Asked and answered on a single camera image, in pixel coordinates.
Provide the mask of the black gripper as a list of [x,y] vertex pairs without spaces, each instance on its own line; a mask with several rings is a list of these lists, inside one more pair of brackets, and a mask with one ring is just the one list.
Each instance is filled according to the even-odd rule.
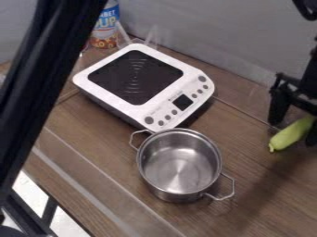
[[[296,106],[317,116],[317,46],[310,52],[302,78],[296,79],[278,72],[269,93],[271,102],[267,121],[273,126],[282,122],[290,106]],[[306,146],[317,144],[317,120],[312,124],[305,144]]]

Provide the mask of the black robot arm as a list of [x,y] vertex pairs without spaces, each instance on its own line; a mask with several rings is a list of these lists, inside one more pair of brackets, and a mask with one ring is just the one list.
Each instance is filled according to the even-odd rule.
[[[0,87],[0,203],[25,163],[79,53],[108,0],[39,0]],[[139,123],[152,105],[203,72],[143,44],[131,44],[75,75],[80,88]]]

